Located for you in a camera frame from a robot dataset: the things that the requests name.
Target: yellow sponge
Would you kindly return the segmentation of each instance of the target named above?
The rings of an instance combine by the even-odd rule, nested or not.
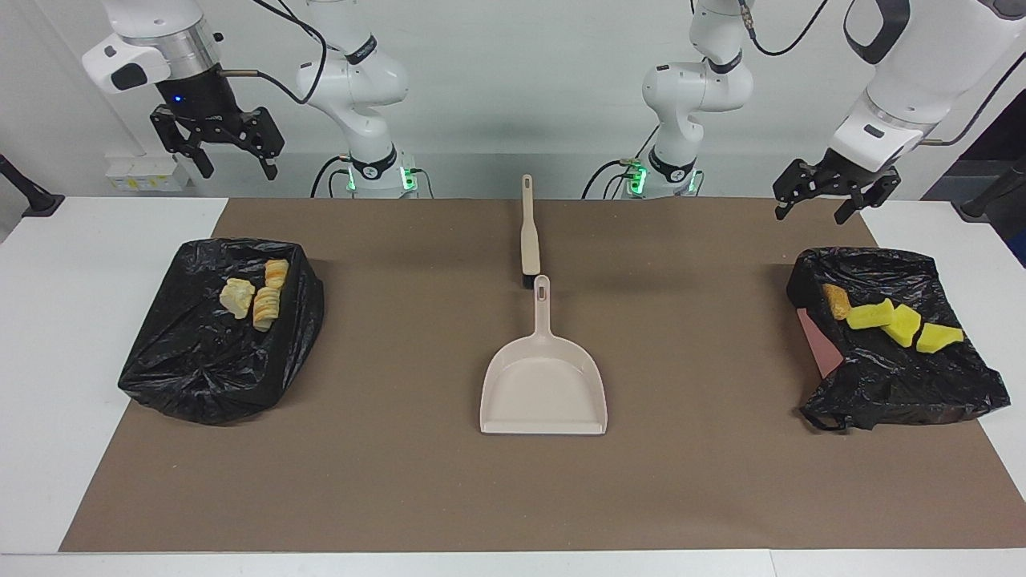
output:
[[[928,322],[922,328],[922,335],[915,343],[915,350],[924,353],[935,353],[944,347],[965,341],[965,334],[961,329],[953,329],[942,324]]]
[[[899,345],[908,348],[912,346],[912,339],[919,332],[919,324],[922,323],[922,316],[905,305],[898,305],[895,309],[895,321],[891,324],[880,326],[883,332],[891,336]]]
[[[847,313],[847,325],[856,331],[883,326],[895,321],[895,304],[891,299],[884,299],[878,305],[862,305],[854,307]]]

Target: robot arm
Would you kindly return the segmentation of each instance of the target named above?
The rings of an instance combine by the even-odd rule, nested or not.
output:
[[[402,102],[409,80],[401,64],[379,49],[357,0],[307,0],[313,25],[336,50],[324,66],[310,106],[342,128],[353,165],[356,190],[371,197],[396,198],[410,189],[409,162],[396,149],[384,117],[371,109]],[[304,65],[297,82],[313,86],[315,69]]]
[[[167,152],[192,158],[204,178],[213,165],[203,143],[233,144],[255,156],[268,180],[284,139],[266,108],[243,112],[221,75],[216,42],[194,0],[103,0],[114,34],[82,56],[110,93],[156,84],[164,99],[150,115]],[[187,132],[183,137],[181,125]]]
[[[689,34],[705,59],[658,66],[644,79],[644,101],[660,122],[646,159],[646,197],[677,194],[686,186],[705,136],[693,113],[737,110],[752,95],[752,74],[741,59],[747,33],[737,0],[699,0]]]
[[[823,160],[795,160],[774,184],[783,220],[802,200],[850,198],[838,224],[880,206],[900,184],[894,163],[914,149],[1026,28],[1026,0],[854,0],[849,44],[876,74],[834,132]]]

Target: dustpan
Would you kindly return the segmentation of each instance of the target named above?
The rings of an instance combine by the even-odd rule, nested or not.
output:
[[[552,334],[551,282],[535,279],[535,333],[496,353],[481,391],[481,432],[603,434],[608,417],[588,351]]]

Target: black garbage bag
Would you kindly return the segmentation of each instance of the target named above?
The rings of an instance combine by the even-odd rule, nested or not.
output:
[[[271,330],[221,306],[229,278],[264,286],[264,265],[286,259],[279,318]],[[273,407],[313,348],[324,287],[299,244],[210,239],[179,248],[143,322],[118,386],[164,415],[215,425]]]
[[[872,429],[879,423],[926,425],[975,419],[1011,401],[1001,376],[968,337],[935,354],[898,345],[883,331],[853,331],[834,320],[822,284],[847,291],[853,305],[890,298],[922,315],[923,322],[961,328],[930,257],[883,248],[805,251],[791,273],[787,295],[843,356],[840,367],[800,408],[817,428]]]

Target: brown tabletop surface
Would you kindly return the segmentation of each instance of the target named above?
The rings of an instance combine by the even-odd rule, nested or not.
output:
[[[538,202],[553,330],[597,361],[609,428],[497,437],[484,370],[532,322],[517,201],[233,199],[215,236],[303,244],[319,340],[276,408],[232,426],[132,403],[62,550],[1026,546],[978,423],[838,435],[796,415],[819,375],[791,266],[874,243],[834,202],[773,207]]]

